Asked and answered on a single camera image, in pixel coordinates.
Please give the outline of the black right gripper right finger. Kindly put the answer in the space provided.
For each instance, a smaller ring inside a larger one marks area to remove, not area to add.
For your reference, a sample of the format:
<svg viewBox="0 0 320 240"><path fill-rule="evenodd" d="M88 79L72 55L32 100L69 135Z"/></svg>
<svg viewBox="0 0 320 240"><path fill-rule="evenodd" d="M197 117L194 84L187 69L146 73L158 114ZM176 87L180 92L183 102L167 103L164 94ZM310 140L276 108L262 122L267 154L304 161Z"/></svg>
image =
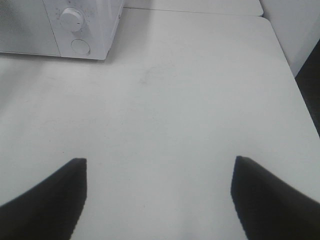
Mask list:
<svg viewBox="0 0 320 240"><path fill-rule="evenodd" d="M318 240L320 204L254 160L237 156L230 194L249 240Z"/></svg>

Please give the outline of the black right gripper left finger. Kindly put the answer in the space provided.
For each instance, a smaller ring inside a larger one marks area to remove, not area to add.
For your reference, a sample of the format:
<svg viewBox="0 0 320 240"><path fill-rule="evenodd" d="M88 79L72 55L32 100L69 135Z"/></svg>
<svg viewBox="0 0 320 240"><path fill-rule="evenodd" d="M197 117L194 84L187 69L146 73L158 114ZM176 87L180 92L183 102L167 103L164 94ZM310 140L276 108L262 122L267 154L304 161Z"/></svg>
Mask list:
<svg viewBox="0 0 320 240"><path fill-rule="evenodd" d="M74 158L0 207L2 240L69 240L87 199L87 160Z"/></svg>

